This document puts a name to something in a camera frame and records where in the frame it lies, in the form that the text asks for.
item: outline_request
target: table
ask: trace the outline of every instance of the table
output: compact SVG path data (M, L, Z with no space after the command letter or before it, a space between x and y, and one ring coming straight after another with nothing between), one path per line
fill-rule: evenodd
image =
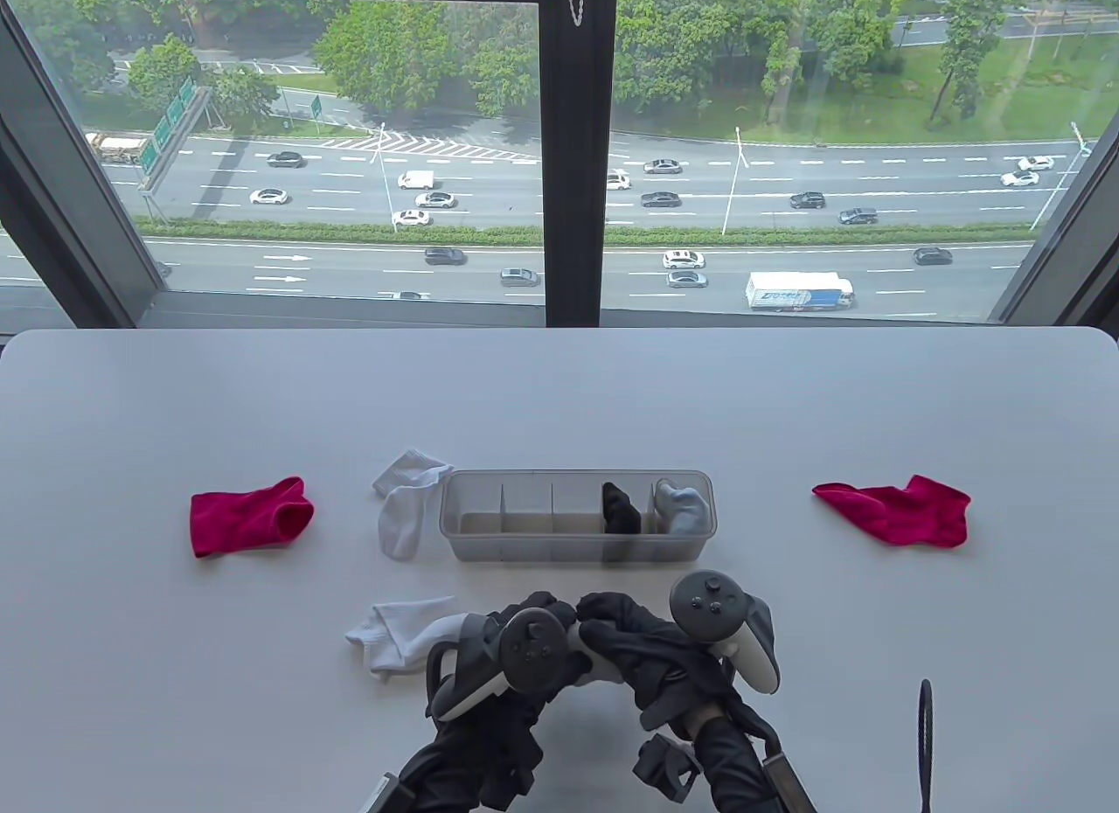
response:
M1100 810L1119 758L1119 354L1093 330L76 330L0 360L0 793L19 813L356 811L426 743L420 677L342 634L368 604L536 588L667 614L686 567L394 564L369 483L467 469L711 474L700 565L771 605L752 698L820 813ZM975 497L956 552L888 550L811 485L927 474ZM192 493L307 480L286 552L199 563ZM566 691L519 811L678 810L630 773L628 692ZM711 810L705 788L687 810Z

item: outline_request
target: clear plastic tray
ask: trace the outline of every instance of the clear plastic tray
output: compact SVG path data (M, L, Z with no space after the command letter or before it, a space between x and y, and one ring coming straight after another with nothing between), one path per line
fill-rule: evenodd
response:
M665 532L652 500L660 479L702 494L709 532ZM608 481L643 509L640 535L603 532ZM717 518L711 478L692 470L460 470L444 481L439 526L464 563L690 563Z

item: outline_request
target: hedge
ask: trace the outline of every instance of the hedge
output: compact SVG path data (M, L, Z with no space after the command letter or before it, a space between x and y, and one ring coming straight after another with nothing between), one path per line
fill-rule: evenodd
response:
M327 223L213 221L172 218L153 221L147 215L133 217L144 236L181 238L244 238L245 240L293 243L394 243L394 245L536 246L544 243L540 228L402 228L388 225L327 225ZM836 226L798 230L734 228L726 235L705 228L633 228L608 226L608 246L806 246L806 245L932 245L932 243L982 243L1029 240L1036 236L1028 225L963 226Z

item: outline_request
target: red sock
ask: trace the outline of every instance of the red sock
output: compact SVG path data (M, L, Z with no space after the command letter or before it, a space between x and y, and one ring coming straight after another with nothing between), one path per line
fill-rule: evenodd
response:
M314 516L303 479L284 479L251 493L200 493L190 498L190 543L197 558L291 545Z
M812 492L859 530L886 545L956 548L968 538L971 497L915 474L908 488L820 484Z

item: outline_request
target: cable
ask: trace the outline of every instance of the cable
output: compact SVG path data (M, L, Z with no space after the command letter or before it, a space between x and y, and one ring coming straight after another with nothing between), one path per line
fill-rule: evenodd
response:
M930 813L932 795L932 683L921 680L916 703L916 769L921 781L921 813Z

